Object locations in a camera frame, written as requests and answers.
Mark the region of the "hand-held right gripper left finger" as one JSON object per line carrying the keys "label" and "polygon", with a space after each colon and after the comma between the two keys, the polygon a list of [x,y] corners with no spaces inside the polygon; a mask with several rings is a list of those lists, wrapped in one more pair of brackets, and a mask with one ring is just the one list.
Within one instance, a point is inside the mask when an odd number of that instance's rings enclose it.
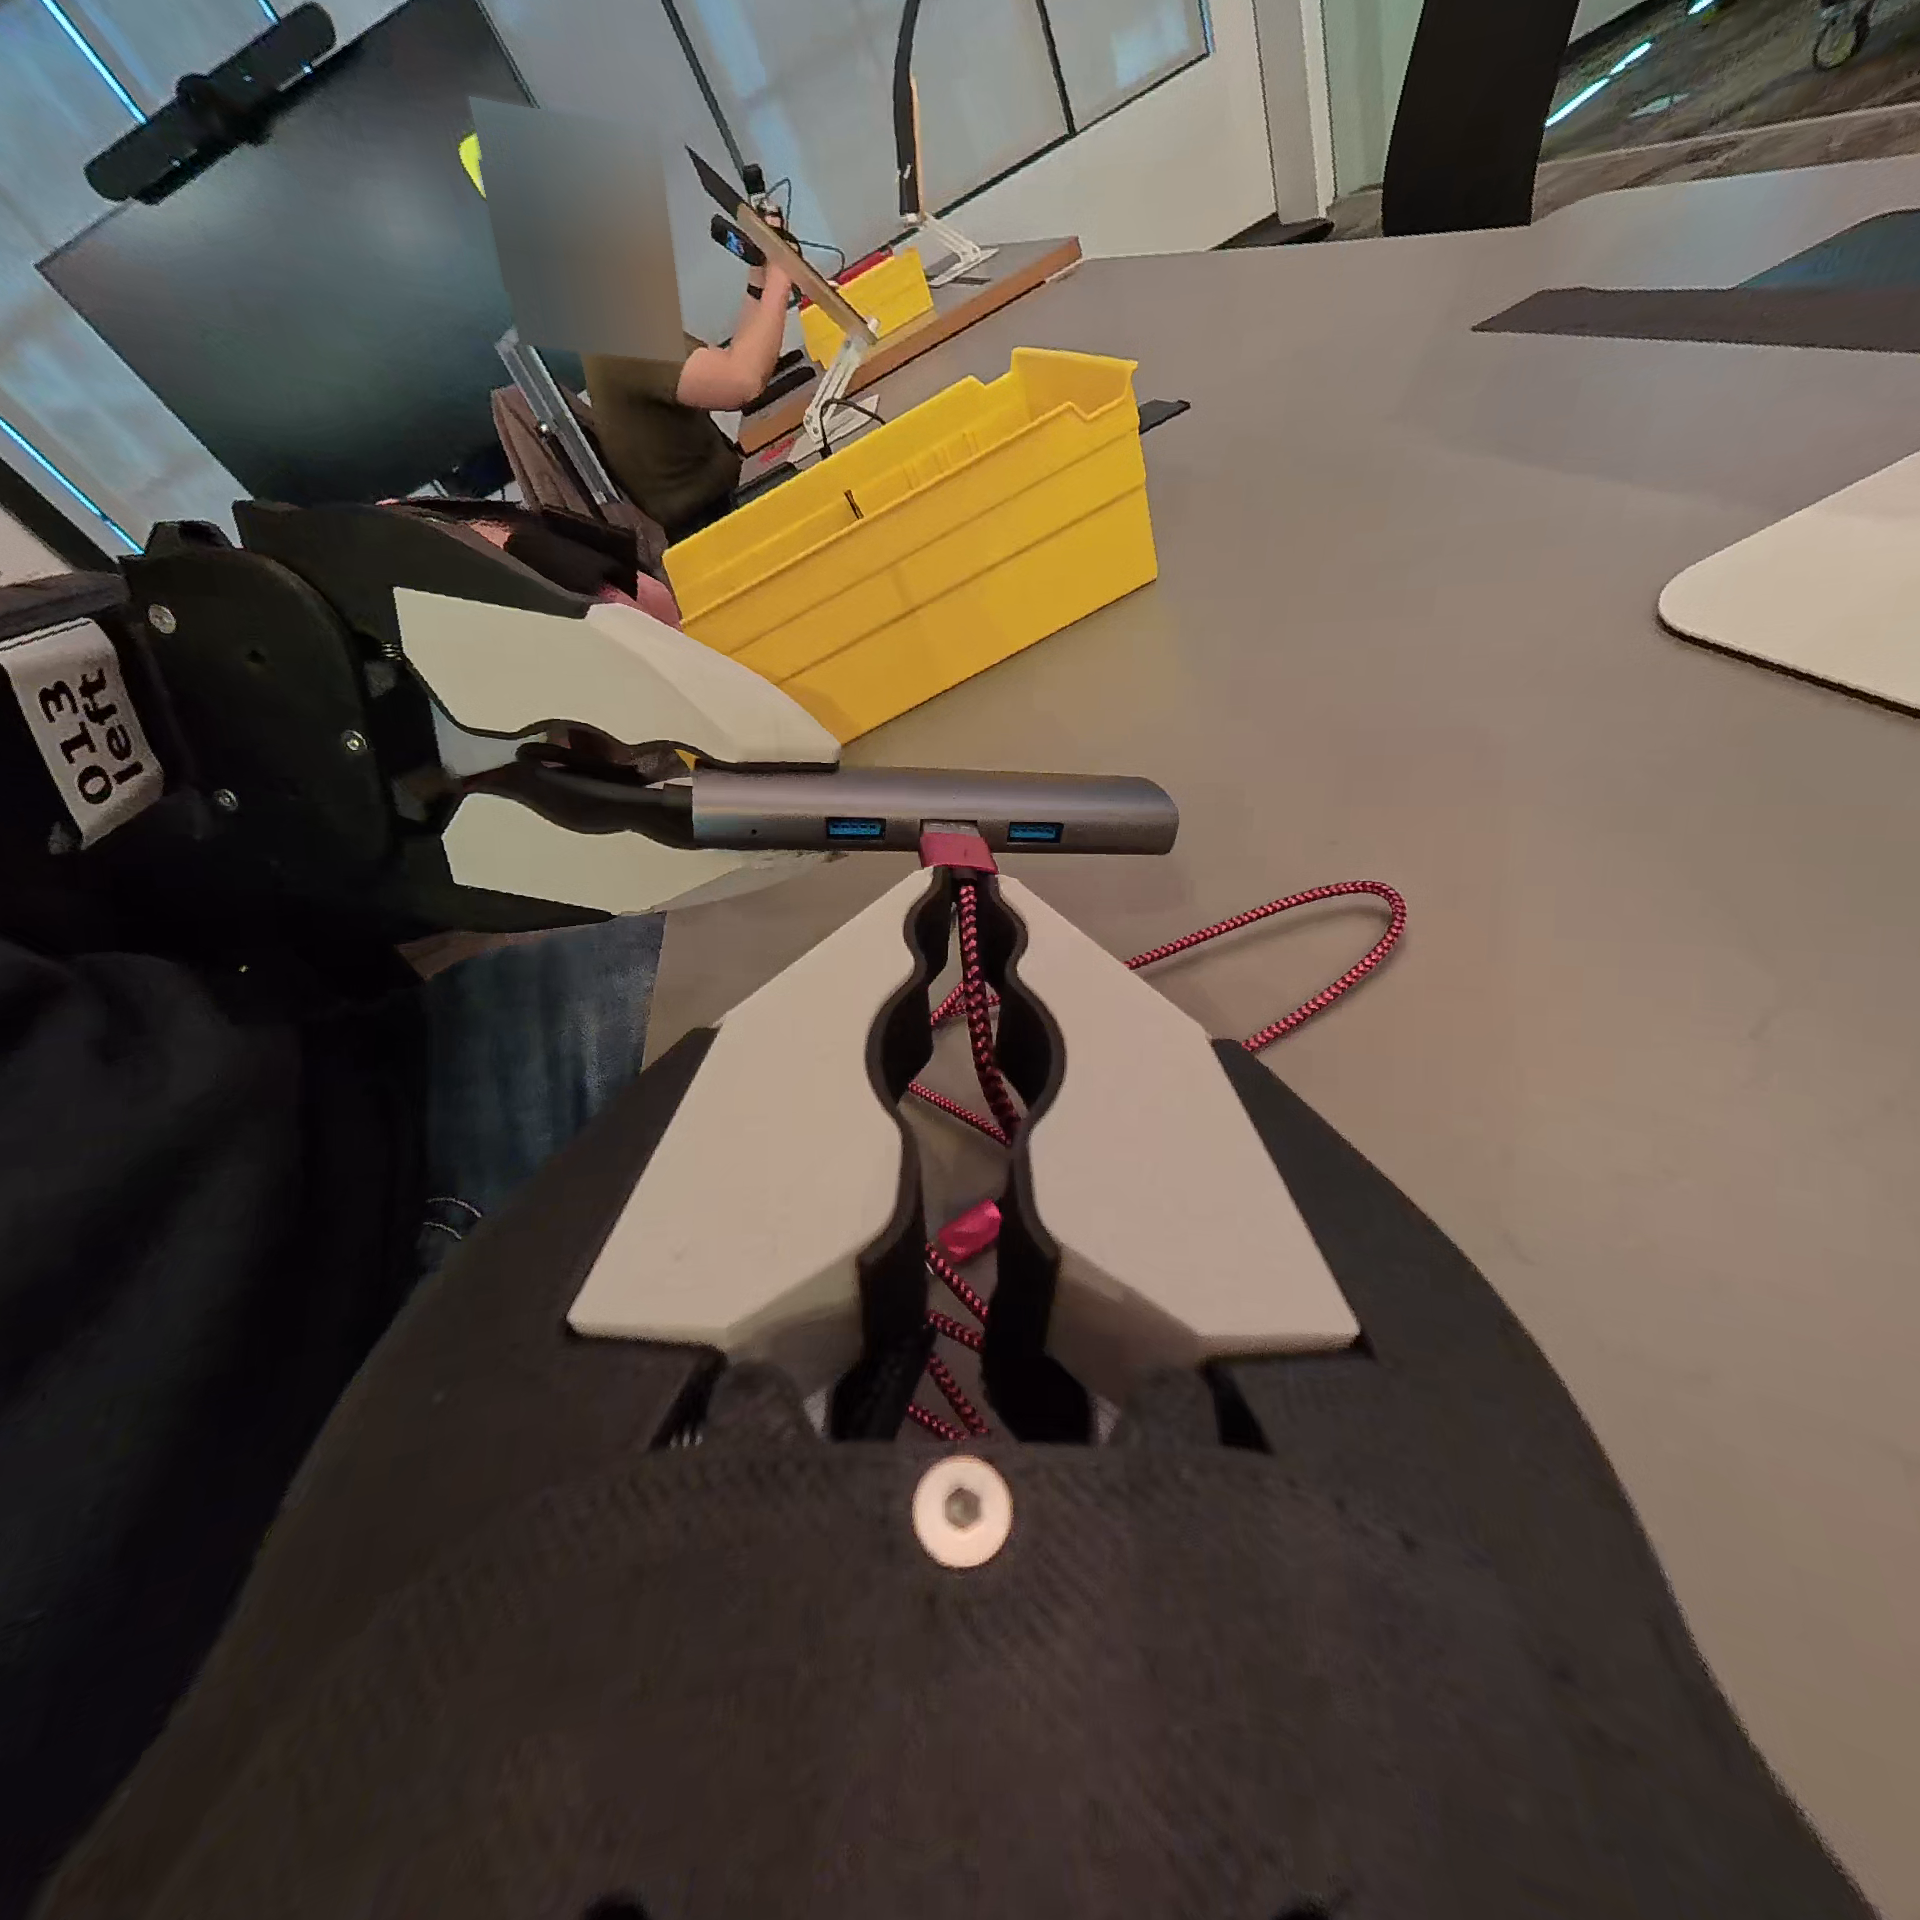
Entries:
{"label": "hand-held right gripper left finger", "polygon": [[896,1437],[931,1354],[920,1154],[952,881],[911,873],[693,1033],[693,1072],[567,1311],[576,1337],[711,1349]]}

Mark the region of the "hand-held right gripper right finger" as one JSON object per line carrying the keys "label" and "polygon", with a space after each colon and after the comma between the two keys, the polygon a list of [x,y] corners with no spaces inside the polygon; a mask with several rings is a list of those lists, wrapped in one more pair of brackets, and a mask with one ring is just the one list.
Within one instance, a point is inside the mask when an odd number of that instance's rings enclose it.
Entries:
{"label": "hand-held right gripper right finger", "polygon": [[1024,1442],[1160,1372],[1344,1354],[1360,1322],[1256,1130],[1271,1084],[1020,881],[980,908],[1024,1125],[980,1373]]}

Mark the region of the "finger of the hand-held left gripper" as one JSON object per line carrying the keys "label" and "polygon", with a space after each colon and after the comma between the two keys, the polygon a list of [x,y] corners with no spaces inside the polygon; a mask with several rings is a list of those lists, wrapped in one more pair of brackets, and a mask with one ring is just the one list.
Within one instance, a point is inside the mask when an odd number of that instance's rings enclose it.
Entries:
{"label": "finger of the hand-held left gripper", "polygon": [[581,730],[623,752],[687,751],[720,765],[830,771],[842,746],[779,685],[637,609],[578,618],[398,587],[400,657],[434,709],[455,779]]}
{"label": "finger of the hand-held left gripper", "polygon": [[684,752],[512,752],[477,771],[442,771],[442,851],[470,895],[605,914],[661,914],[709,899],[728,852],[647,826],[666,813],[628,799],[687,778]]}

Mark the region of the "grey usb hub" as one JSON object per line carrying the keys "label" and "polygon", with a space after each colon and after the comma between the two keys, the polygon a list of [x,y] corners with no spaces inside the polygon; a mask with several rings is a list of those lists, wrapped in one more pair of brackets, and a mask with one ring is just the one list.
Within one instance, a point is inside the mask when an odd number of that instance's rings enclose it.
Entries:
{"label": "grey usb hub", "polygon": [[687,778],[699,848],[916,852],[931,832],[971,832],[991,856],[1160,857],[1179,810],[1134,775],[920,769],[699,771]]}

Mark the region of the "yellow plastic bin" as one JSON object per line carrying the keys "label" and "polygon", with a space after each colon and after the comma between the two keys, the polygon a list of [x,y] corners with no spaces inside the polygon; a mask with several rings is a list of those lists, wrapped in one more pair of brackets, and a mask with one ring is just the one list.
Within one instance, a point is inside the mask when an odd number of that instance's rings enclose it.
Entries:
{"label": "yellow plastic bin", "polygon": [[838,308],[860,316],[877,344],[916,330],[935,314],[923,258],[911,248],[875,256],[863,272],[836,281],[831,290],[838,307],[804,303],[800,308],[802,351],[808,364],[822,373],[848,340],[848,331],[836,317]]}
{"label": "yellow plastic bin", "polygon": [[663,553],[684,632],[848,746],[1159,579],[1135,359],[1020,347]]}

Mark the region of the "wooden desk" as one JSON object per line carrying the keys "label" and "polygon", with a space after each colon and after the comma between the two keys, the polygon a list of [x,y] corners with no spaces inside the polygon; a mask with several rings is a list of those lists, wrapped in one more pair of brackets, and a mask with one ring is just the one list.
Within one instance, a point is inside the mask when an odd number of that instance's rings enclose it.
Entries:
{"label": "wooden desk", "polygon": [[938,346],[988,321],[1003,307],[1038,290],[1067,272],[1084,256],[1078,236],[1053,236],[996,248],[968,272],[946,283],[931,283],[926,314],[886,331],[855,369],[852,391],[860,393],[879,378],[920,359]]}

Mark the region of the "black video bar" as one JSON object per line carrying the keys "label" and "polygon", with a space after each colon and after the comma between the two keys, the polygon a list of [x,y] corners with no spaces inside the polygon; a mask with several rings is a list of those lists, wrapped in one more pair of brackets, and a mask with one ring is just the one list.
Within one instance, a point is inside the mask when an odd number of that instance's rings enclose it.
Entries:
{"label": "black video bar", "polygon": [[264,143],[271,121],[334,55],[323,4],[299,4],[210,71],[186,74],[150,120],[83,168],[108,203],[157,203],[212,163]]}

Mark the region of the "black office chair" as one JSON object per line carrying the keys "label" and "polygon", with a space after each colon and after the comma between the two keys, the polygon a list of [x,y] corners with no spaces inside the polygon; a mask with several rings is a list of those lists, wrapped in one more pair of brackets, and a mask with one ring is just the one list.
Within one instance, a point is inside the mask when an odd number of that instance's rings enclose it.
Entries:
{"label": "black office chair", "polygon": [[1382,160],[1387,239],[1531,223],[1578,2],[1426,2]]}

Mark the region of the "black wall screen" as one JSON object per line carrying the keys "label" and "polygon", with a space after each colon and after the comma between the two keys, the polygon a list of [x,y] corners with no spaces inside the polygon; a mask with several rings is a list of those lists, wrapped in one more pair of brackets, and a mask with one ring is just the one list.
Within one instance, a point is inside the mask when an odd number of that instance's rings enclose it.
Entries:
{"label": "black wall screen", "polygon": [[470,103],[532,95],[483,4],[403,4],[36,275],[246,496],[408,496],[500,460],[512,328]]}

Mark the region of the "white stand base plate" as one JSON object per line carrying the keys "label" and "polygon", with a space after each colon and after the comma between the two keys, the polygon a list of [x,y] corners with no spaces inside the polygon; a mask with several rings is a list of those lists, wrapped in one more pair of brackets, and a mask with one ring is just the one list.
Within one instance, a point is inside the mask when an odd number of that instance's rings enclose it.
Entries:
{"label": "white stand base plate", "polygon": [[1917,458],[1683,569],[1654,613],[1672,639],[1917,716]]}

